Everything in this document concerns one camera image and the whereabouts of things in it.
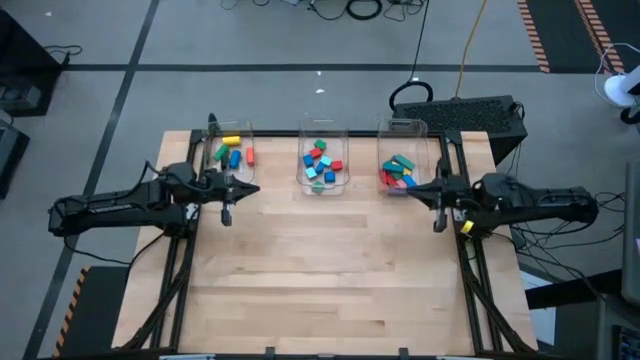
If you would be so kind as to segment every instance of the red block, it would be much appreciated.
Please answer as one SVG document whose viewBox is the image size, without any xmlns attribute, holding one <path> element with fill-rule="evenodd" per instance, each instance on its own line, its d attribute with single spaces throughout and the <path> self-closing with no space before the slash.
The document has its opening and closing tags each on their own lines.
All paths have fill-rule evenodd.
<svg viewBox="0 0 640 360">
<path fill-rule="evenodd" d="M 387 184 L 391 185 L 391 186 L 396 186 L 398 185 L 398 183 L 396 182 L 396 179 L 393 178 L 393 175 L 391 175 L 391 173 L 386 173 L 385 174 L 385 178 L 387 180 Z"/>
<path fill-rule="evenodd" d="M 253 147 L 248 147 L 247 148 L 247 164 L 249 164 L 249 166 L 253 166 L 255 164 L 255 157 L 253 154 Z"/>
<path fill-rule="evenodd" d="M 311 157 L 316 159 L 319 158 L 322 155 L 322 150 L 319 148 L 313 148 L 309 154 L 311 154 Z"/>
<path fill-rule="evenodd" d="M 341 160 L 332 161 L 331 162 L 331 170 L 333 170 L 333 171 L 342 170 L 342 161 Z"/>
</svg>

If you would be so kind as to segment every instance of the green block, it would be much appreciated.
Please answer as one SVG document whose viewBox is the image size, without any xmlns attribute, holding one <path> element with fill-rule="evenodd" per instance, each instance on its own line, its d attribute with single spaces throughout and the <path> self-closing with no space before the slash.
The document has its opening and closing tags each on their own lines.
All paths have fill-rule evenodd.
<svg viewBox="0 0 640 360">
<path fill-rule="evenodd" d="M 213 158 L 216 159 L 216 161 L 220 161 L 220 159 L 222 159 L 222 157 L 229 151 L 229 147 L 227 145 L 222 145 L 220 146 L 220 149 L 218 149 L 218 151 L 216 151 L 216 154 L 213 155 Z"/>
<path fill-rule="evenodd" d="M 320 140 L 320 139 L 318 139 L 318 140 L 316 140 L 316 142 L 315 142 L 315 143 L 313 143 L 313 146 L 315 146 L 315 147 L 317 147 L 318 149 L 320 149 L 320 150 L 323 150 L 323 151 L 324 151 L 324 149 L 326 149 L 326 148 L 327 148 L 327 143 L 326 143 L 326 142 L 324 142 L 324 141 L 322 141 L 322 140 Z"/>
<path fill-rule="evenodd" d="M 313 185 L 311 185 L 311 191 L 313 191 L 318 195 L 320 195 L 323 190 L 324 190 L 324 184 L 321 183 L 320 181 L 316 181 L 313 183 Z"/>
<path fill-rule="evenodd" d="M 406 157 L 398 154 L 395 155 L 393 157 L 393 160 L 395 160 L 395 162 L 397 162 L 398 164 L 406 167 L 409 170 L 413 170 L 414 167 L 416 167 L 411 161 L 409 161 L 409 159 L 407 159 Z"/>
</svg>

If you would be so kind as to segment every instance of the yellow tag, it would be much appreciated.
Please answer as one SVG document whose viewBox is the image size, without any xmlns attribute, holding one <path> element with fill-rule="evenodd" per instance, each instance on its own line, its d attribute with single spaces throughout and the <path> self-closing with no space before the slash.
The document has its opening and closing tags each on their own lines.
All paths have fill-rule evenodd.
<svg viewBox="0 0 640 360">
<path fill-rule="evenodd" d="M 464 225 L 462 225 L 462 229 L 460 229 L 460 232 L 462 232 L 463 234 L 468 234 L 469 231 L 471 231 L 471 228 L 473 228 L 473 221 L 465 221 Z"/>
</svg>

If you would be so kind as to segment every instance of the blue block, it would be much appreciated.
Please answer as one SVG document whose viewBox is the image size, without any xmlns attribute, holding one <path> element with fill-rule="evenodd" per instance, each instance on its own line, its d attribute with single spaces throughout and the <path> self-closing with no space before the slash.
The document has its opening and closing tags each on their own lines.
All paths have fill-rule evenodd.
<svg viewBox="0 0 640 360">
<path fill-rule="evenodd" d="M 303 156 L 302 161 L 304 161 L 306 167 L 313 166 L 313 158 L 309 154 Z"/>
<path fill-rule="evenodd" d="M 316 165 L 316 173 L 322 174 L 323 171 L 324 171 L 324 164 L 319 162 L 318 165 Z"/>
<path fill-rule="evenodd" d="M 409 175 L 405 175 L 402 177 L 402 180 L 404 181 L 405 184 L 407 184 L 407 187 L 409 186 L 416 186 L 416 182 L 413 181 L 413 178 Z"/>
<path fill-rule="evenodd" d="M 382 169 L 388 172 L 397 172 L 402 174 L 404 172 L 404 168 L 400 165 L 392 164 L 391 161 L 387 161 L 382 164 Z"/>
<path fill-rule="evenodd" d="M 232 169 L 237 169 L 238 165 L 240 165 L 240 159 L 242 158 L 242 153 L 240 150 L 233 150 L 231 153 L 231 160 L 229 161 L 229 166 Z"/>
<path fill-rule="evenodd" d="M 314 177 L 318 176 L 318 174 L 316 174 L 316 171 L 313 170 L 313 168 L 307 168 L 307 170 L 305 170 L 305 172 L 307 173 L 307 177 L 309 179 L 313 179 Z"/>
<path fill-rule="evenodd" d="M 324 182 L 333 183 L 336 182 L 336 173 L 333 171 L 328 171 L 324 174 Z"/>
</svg>

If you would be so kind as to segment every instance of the yellow block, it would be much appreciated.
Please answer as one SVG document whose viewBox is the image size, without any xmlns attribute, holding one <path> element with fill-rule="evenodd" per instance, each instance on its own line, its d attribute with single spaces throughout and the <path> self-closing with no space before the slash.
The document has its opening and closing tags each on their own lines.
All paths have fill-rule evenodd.
<svg viewBox="0 0 640 360">
<path fill-rule="evenodd" d="M 240 136 L 225 136 L 222 138 L 222 143 L 227 146 L 240 145 Z"/>
</svg>

